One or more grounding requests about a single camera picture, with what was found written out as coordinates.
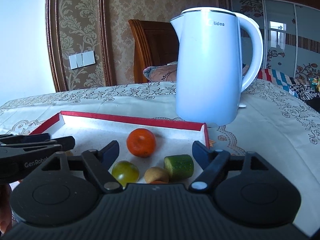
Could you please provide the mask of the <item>person's left hand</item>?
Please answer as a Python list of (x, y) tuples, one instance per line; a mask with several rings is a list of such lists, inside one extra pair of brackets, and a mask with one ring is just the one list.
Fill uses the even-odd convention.
[(1, 185), (0, 190), (0, 223), (1, 233), (5, 234), (12, 228), (12, 212), (9, 197), (12, 189), (9, 184)]

